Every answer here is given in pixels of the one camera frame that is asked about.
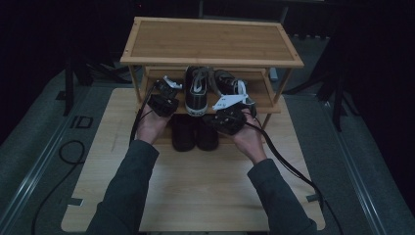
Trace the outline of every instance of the wooden shoe rack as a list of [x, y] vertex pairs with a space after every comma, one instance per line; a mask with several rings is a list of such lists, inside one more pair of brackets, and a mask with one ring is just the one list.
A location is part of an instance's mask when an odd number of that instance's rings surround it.
[[[259, 114], [279, 114], [278, 99], [293, 69], [303, 67], [299, 54], [279, 23], [135, 18], [120, 59], [133, 77], [137, 104], [154, 81], [167, 75], [183, 84], [188, 66], [227, 70], [248, 82], [247, 91]], [[142, 66], [141, 84], [134, 66]], [[270, 68], [285, 69], [277, 91], [268, 79]], [[179, 92], [177, 113], [185, 114], [184, 93]], [[208, 113], [219, 99], [207, 94]]]

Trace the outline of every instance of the shoe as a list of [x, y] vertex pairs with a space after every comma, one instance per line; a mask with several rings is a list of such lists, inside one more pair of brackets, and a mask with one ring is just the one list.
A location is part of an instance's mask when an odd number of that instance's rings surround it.
[[197, 119], [188, 115], [171, 117], [171, 143], [178, 152], [192, 150], [195, 145], [195, 128]]
[[188, 67], [185, 75], [185, 106], [192, 117], [203, 116], [208, 109], [208, 70], [206, 67]]
[[[210, 88], [219, 97], [222, 95], [247, 94], [247, 83], [226, 70], [216, 70], [214, 75], [208, 79], [208, 82]], [[240, 103], [250, 110], [253, 117], [256, 117], [256, 107], [253, 99], [248, 97]]]
[[205, 115], [204, 118], [199, 117], [196, 125], [196, 145], [199, 149], [204, 151], [212, 151], [219, 146], [219, 136], [217, 131], [208, 126], [204, 119], [208, 115]]

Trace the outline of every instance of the shoelace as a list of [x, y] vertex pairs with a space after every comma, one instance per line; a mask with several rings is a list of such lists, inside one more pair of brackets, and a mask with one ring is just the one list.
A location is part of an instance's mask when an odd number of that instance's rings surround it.
[[[247, 95], [247, 87], [245, 87], [245, 82], [243, 80], [238, 80], [238, 95]], [[247, 104], [247, 98], [242, 100], [242, 103]]]
[[202, 91], [202, 79], [204, 77], [202, 76], [202, 70], [198, 70], [198, 74], [195, 77], [194, 83], [193, 83], [193, 91], [195, 93], [201, 92]]

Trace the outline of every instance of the gray sleeve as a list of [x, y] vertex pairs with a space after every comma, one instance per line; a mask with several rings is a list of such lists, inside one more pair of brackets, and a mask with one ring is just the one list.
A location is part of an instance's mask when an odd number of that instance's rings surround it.
[[86, 234], [137, 233], [158, 155], [159, 152], [144, 141], [131, 142]]
[[307, 217], [274, 161], [267, 159], [256, 164], [248, 177], [268, 215], [271, 234], [317, 234], [316, 223]]

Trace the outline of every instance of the black high-top sneaker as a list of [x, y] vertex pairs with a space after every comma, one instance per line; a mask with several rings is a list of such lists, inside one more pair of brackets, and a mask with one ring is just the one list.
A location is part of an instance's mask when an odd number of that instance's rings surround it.
[[185, 106], [192, 117], [203, 116], [208, 109], [208, 71], [206, 67], [188, 67], [184, 82]]
[[[219, 97], [222, 95], [247, 94], [247, 83], [243, 79], [236, 78], [226, 70], [216, 70], [214, 75], [209, 78], [208, 82], [213, 92]], [[253, 99], [248, 97], [240, 103], [250, 109], [251, 114], [256, 117], [256, 107]]]

